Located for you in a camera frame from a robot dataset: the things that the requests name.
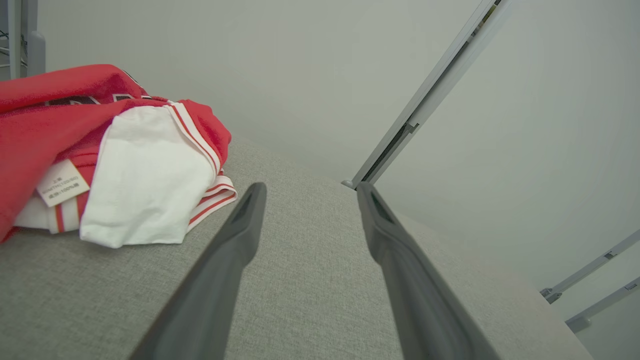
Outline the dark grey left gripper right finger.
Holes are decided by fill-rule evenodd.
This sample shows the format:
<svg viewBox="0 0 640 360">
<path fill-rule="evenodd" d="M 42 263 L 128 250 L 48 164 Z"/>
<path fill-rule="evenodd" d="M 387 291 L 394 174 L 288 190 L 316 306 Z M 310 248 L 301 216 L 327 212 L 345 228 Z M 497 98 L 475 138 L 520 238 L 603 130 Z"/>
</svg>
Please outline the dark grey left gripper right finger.
<svg viewBox="0 0 640 360">
<path fill-rule="evenodd" d="M 381 267 L 405 360 L 497 360 L 498 353 L 375 187 L 356 187 L 366 245 Z"/>
</svg>

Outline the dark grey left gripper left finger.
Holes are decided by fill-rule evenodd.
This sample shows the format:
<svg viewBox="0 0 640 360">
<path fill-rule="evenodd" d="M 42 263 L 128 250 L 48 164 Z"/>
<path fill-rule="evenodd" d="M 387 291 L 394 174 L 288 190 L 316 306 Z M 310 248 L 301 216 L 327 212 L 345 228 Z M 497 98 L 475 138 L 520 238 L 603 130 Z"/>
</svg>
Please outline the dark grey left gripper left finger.
<svg viewBox="0 0 640 360">
<path fill-rule="evenodd" d="M 258 252 L 267 187 L 255 182 L 131 353 L 132 360 L 222 360 L 245 267 Z"/>
</svg>

